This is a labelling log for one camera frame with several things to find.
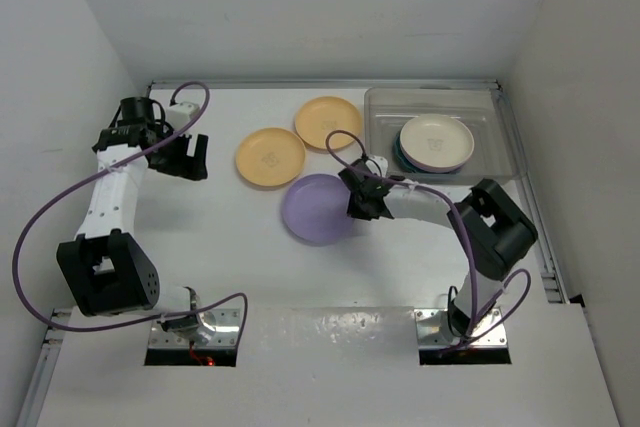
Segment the purple plate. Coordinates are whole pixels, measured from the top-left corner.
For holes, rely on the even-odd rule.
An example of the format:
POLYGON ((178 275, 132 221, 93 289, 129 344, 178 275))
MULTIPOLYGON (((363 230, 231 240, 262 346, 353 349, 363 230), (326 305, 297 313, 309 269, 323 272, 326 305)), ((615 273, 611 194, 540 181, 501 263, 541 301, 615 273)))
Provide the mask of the purple plate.
POLYGON ((295 181, 281 202, 287 229, 313 245, 330 245, 346 238, 354 219, 347 214, 350 191, 329 174, 311 174, 295 181))
POLYGON ((450 174, 450 173, 457 173, 465 167, 465 164, 461 164, 456 167, 445 167, 444 169, 433 169, 433 168, 425 169, 425 168, 414 165, 412 162, 409 161, 409 159, 405 156, 404 152, 401 149, 399 133, 396 134, 395 139, 393 141, 392 152, 393 152, 393 156, 396 163, 405 172, 421 173, 421 174, 450 174))

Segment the teal ornate plate back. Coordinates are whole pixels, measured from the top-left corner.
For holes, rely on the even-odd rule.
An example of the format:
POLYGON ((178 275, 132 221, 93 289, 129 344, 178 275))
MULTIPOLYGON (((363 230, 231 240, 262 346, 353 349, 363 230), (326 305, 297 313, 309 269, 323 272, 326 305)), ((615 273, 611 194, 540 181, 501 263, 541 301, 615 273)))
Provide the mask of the teal ornate plate back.
POLYGON ((461 170, 461 168, 458 167, 450 171, 435 172, 435 171, 424 170, 420 167, 415 166, 408 160, 408 158, 404 155, 401 149, 400 133, 397 133, 394 138, 393 145, 392 145, 392 154, 399 168, 403 172, 407 172, 407 173, 429 174, 429 175, 455 175, 461 170))

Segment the yellow plate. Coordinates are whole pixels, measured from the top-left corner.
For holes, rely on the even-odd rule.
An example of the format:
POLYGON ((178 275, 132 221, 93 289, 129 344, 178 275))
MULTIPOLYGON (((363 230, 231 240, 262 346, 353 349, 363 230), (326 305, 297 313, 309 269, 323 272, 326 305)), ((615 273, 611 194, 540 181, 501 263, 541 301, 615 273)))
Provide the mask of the yellow plate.
POLYGON ((263 128, 249 134, 238 146, 235 166, 249 183, 266 188, 283 186, 304 170, 306 148, 290 130, 263 128))
POLYGON ((326 138, 333 131, 344 130, 358 137, 363 118, 351 102, 340 97, 322 96, 309 100, 298 110, 294 126, 308 146, 325 150, 326 138))

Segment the cream plate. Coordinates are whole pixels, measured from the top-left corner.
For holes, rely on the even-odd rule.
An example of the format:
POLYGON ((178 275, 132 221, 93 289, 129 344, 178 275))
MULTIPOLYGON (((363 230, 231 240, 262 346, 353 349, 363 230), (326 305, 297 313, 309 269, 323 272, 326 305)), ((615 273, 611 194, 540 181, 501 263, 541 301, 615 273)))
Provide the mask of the cream plate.
POLYGON ((404 124, 400 150, 415 167, 448 173, 461 168, 475 150, 475 139, 460 120, 442 114, 423 114, 404 124))

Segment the yellow plate back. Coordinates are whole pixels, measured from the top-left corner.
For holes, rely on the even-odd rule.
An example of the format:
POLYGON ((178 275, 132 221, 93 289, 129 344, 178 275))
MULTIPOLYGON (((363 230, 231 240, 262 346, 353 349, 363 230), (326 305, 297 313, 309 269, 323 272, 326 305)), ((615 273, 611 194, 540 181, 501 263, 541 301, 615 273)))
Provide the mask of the yellow plate back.
POLYGON ((325 150, 326 138, 333 131, 344 130, 358 137, 363 118, 351 102, 340 97, 322 96, 309 100, 298 110, 294 126, 308 146, 325 150))

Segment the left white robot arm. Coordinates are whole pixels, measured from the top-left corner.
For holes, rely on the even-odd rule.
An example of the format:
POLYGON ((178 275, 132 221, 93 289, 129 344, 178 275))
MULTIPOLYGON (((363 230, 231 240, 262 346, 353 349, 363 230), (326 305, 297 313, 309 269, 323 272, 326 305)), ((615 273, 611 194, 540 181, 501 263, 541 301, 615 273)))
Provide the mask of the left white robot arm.
POLYGON ((161 323, 164 331, 203 345, 215 333, 213 315, 198 312, 193 288, 161 283, 134 238, 148 170, 189 181, 207 178, 208 138, 188 132, 201 108, 177 101, 162 107, 148 97, 129 97, 121 100, 118 112, 119 119, 100 132, 92 148, 101 177, 75 238, 57 248, 58 265, 85 316, 169 314, 161 323))

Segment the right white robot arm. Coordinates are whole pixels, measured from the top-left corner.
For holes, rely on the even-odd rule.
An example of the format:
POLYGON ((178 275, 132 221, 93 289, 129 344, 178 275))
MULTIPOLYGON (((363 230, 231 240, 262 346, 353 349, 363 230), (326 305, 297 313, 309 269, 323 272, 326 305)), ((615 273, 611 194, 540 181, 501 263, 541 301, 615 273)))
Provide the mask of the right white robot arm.
POLYGON ((358 220, 409 219, 449 227, 468 261, 462 286, 448 301, 444 332, 469 338, 497 302, 514 266, 538 240, 534 224, 492 179, 473 186, 462 200, 401 176, 374 172, 376 162, 362 157, 339 172, 350 197, 347 214, 358 220))

